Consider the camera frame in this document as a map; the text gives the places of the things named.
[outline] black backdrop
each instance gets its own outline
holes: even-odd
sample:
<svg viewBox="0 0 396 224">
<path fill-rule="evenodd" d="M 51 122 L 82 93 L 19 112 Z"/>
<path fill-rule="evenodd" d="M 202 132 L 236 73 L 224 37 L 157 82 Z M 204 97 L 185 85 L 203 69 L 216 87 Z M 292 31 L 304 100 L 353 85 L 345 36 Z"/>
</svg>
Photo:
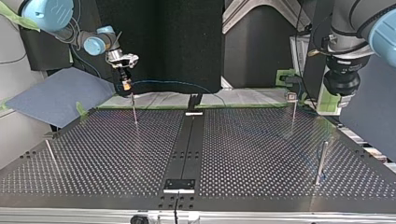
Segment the black backdrop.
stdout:
<svg viewBox="0 0 396 224">
<path fill-rule="evenodd" d="M 124 53 L 140 57 L 133 80 L 192 83 L 220 89 L 223 0 L 96 0 L 103 25 L 112 25 Z M 205 90 L 182 84 L 139 84 L 136 93 Z"/>
</svg>

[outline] metal breadboard table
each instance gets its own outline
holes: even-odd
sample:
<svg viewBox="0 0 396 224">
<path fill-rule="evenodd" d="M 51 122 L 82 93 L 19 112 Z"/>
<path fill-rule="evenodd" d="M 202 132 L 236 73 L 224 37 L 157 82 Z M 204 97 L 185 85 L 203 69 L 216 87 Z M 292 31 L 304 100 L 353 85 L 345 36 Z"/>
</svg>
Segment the metal breadboard table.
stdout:
<svg viewBox="0 0 396 224">
<path fill-rule="evenodd" d="M 298 110 L 293 121 L 292 109 L 140 110 L 137 125 L 129 110 L 95 111 L 0 171 L 0 222 L 53 208 L 396 214 L 395 174 L 327 120 Z M 169 179 L 193 180 L 194 193 L 165 194 Z"/>
</svg>

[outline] gray sheet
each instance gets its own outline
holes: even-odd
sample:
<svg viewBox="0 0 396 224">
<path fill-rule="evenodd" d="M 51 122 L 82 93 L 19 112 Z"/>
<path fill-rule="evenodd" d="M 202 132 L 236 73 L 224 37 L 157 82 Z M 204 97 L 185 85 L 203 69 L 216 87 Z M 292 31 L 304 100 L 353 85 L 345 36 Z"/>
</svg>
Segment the gray sheet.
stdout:
<svg viewBox="0 0 396 224">
<path fill-rule="evenodd" d="M 6 105 L 24 115 L 63 128 L 79 117 L 77 102 L 89 110 L 113 94 L 111 83 L 76 68 L 68 68 L 17 95 Z"/>
<path fill-rule="evenodd" d="M 354 133 L 396 161 L 396 69 L 378 56 L 359 71 L 361 86 L 340 120 Z"/>
</svg>

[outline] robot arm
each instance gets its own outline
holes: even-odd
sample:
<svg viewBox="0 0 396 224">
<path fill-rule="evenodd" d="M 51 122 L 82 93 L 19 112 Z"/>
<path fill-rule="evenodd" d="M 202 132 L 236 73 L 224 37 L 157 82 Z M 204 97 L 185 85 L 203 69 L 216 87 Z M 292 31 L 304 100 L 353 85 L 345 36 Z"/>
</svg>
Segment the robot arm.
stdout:
<svg viewBox="0 0 396 224">
<path fill-rule="evenodd" d="M 396 0 L 335 0 L 324 78 L 329 93 L 350 99 L 374 53 L 396 67 L 395 8 Z"/>
<path fill-rule="evenodd" d="M 120 73 L 123 90 L 132 89 L 131 75 L 127 68 L 134 68 L 139 57 L 122 53 L 119 37 L 111 26 L 99 28 L 95 33 L 80 31 L 78 22 L 72 17 L 73 0 L 3 1 L 21 16 L 34 21 L 40 30 L 54 35 L 60 41 L 83 47 L 92 56 L 105 53 L 106 62 Z"/>
</svg>

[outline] black screw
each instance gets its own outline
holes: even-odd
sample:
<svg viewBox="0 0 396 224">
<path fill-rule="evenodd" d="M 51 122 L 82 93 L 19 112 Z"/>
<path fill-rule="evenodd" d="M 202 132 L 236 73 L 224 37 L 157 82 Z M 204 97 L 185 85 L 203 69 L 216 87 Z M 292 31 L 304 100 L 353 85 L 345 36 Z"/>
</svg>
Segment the black screw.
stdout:
<svg viewBox="0 0 396 224">
<path fill-rule="evenodd" d="M 149 224 L 147 217 L 132 217 L 131 224 Z"/>
</svg>

